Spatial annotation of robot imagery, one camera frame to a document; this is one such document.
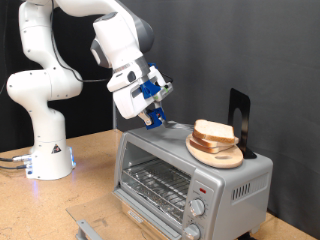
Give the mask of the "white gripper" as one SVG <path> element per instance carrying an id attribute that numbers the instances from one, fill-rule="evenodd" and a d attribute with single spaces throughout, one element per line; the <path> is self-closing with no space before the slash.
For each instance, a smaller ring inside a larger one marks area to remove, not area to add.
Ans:
<path id="1" fill-rule="evenodd" d="M 161 101 L 169 94 L 169 83 L 154 66 L 137 63 L 115 69 L 107 88 L 113 93 L 113 100 L 125 119 L 138 115 L 146 126 L 152 124 L 152 119 L 143 110 L 152 103 L 155 109 L 163 110 Z"/>

